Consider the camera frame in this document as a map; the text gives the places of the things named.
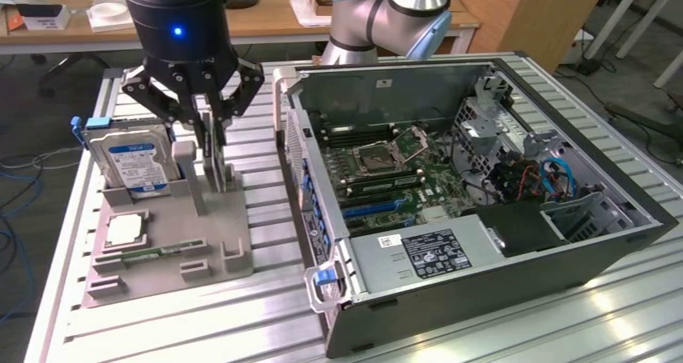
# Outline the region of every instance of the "white table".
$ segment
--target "white table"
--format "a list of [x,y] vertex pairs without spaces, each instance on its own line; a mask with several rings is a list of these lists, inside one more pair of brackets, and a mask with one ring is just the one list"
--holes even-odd
[[[591,59],[598,54],[598,51],[600,50],[603,43],[610,37],[610,34],[614,31],[616,24],[619,23],[619,20],[622,19],[624,13],[627,12],[628,7],[632,4],[632,1],[634,0],[622,0],[622,2],[619,3],[619,7],[612,13],[610,20],[606,23],[606,26],[602,28],[602,31],[598,34],[598,37],[595,38],[592,44],[590,45],[588,51],[586,52],[586,57],[588,59]],[[650,23],[652,23],[654,18],[658,16],[668,1],[670,0],[656,0],[656,2],[652,4],[648,13],[643,17],[643,20],[638,24],[636,29],[632,31],[627,41],[624,42],[622,48],[616,52],[618,58],[624,58],[627,56],[628,51],[631,50],[632,46],[636,44],[638,40],[643,36],[643,33],[650,26]],[[666,82],[671,79],[675,71],[680,68],[680,66],[683,66],[683,51],[680,52],[678,58],[671,62],[670,67],[666,69],[666,71],[662,73],[662,76],[659,76],[656,82],[654,83],[654,85],[658,88],[664,87]]]
[[[683,186],[602,121],[595,112],[530,58],[496,54],[604,151],[624,173],[683,218]],[[435,60],[463,58],[439,56]],[[491,58],[467,55],[467,58]],[[243,118],[227,130],[227,159],[244,172],[254,244],[251,277],[83,309],[104,185],[83,154],[72,197],[40,301],[25,361],[324,363],[323,331],[310,310],[302,255],[291,221],[271,116],[272,71]],[[228,92],[238,79],[228,83]],[[96,116],[135,118],[148,111],[120,94],[120,79],[105,78]],[[547,119],[524,103],[518,114],[535,130]],[[180,130],[180,137],[192,134]],[[459,361],[652,361],[683,358],[683,228],[624,257],[584,286],[428,331],[336,363]]]

